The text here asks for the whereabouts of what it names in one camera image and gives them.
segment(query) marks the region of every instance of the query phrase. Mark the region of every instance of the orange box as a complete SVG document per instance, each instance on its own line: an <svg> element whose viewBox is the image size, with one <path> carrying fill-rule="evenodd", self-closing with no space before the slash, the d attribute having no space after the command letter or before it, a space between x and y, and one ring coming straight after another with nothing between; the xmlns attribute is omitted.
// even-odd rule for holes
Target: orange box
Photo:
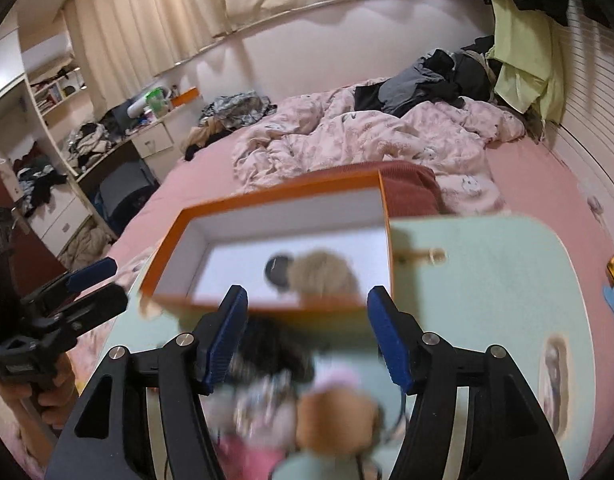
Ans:
<svg viewBox="0 0 614 480"><path fill-rule="evenodd" d="M314 300L279 292L265 278L275 254L324 249L345 259L358 294ZM393 290L391 240L378 172L284 184L184 209L145 274L140 291L170 310L220 304L230 285L254 311L365 309L375 285Z"/></svg>
<svg viewBox="0 0 614 480"><path fill-rule="evenodd" d="M179 107L180 105L185 105L189 102L192 102L199 95L200 95L200 92L198 91L198 88L194 86L194 88L187 90L186 92L179 95L178 97L174 97L174 99L171 100L171 104L174 107Z"/></svg>

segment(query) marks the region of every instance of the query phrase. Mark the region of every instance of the drawer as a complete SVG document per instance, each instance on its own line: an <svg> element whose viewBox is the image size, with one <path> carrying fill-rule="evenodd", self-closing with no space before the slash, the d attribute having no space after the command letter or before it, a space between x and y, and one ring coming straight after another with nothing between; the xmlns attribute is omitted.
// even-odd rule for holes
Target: drawer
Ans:
<svg viewBox="0 0 614 480"><path fill-rule="evenodd" d="M67 209L67 206L76 200L76 194L69 184L52 187L52 196L49 204L43 204L38 207L31 218L28 218L28 223L32 230L42 238L49 228L54 224L60 214Z"/></svg>
<svg viewBox="0 0 614 480"><path fill-rule="evenodd" d="M141 158L146 158L172 147L171 139L162 123L141 132L132 139L132 142Z"/></svg>
<svg viewBox="0 0 614 480"><path fill-rule="evenodd" d="M90 212L79 200L72 200L43 236L43 243L54 256L58 256Z"/></svg>
<svg viewBox="0 0 614 480"><path fill-rule="evenodd" d="M25 73L18 44L18 30L0 39L0 96L11 82Z"/></svg>

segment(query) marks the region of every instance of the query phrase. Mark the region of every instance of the human hand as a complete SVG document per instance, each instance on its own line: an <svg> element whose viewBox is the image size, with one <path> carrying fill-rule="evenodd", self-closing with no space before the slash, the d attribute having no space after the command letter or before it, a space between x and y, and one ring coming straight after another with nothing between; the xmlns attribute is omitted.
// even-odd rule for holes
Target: human hand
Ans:
<svg viewBox="0 0 614 480"><path fill-rule="evenodd" d="M38 404L46 407L40 414L44 423L60 430L63 428L76 401L76 378L72 370L72 363L66 354L61 354L56 362L58 373L54 378L55 389L42 392L38 395ZM28 424L28 416L21 400L31 397L30 384L10 384L0 381L0 394L2 400L12 409L18 422L24 428Z"/></svg>

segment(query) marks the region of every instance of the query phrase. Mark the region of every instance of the gray clothing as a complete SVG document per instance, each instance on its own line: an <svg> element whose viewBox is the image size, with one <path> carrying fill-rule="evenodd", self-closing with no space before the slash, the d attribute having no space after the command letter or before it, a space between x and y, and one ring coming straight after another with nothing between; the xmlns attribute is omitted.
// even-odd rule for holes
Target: gray clothing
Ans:
<svg viewBox="0 0 614 480"><path fill-rule="evenodd" d="M378 91L378 99L384 103L384 113L395 115L398 108L418 97L416 88L419 84L444 80L443 76L423 67L426 58L421 57L412 66L383 83Z"/></svg>

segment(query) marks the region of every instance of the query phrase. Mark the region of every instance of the white wall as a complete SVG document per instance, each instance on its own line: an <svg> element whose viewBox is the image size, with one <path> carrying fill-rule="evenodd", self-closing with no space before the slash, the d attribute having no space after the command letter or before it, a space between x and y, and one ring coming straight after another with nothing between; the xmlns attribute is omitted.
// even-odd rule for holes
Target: white wall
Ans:
<svg viewBox="0 0 614 480"><path fill-rule="evenodd" d="M479 0L344 0L240 31L156 84L196 86L207 101L248 89L279 100L392 76L431 49L492 32Z"/></svg>
<svg viewBox="0 0 614 480"><path fill-rule="evenodd" d="M58 142L81 126L82 123L94 120L94 105L87 90L79 91L69 101L54 108L45 116L49 133Z"/></svg>
<svg viewBox="0 0 614 480"><path fill-rule="evenodd" d="M65 57L71 49L67 31L52 36L22 53L25 72L32 73L54 59Z"/></svg>

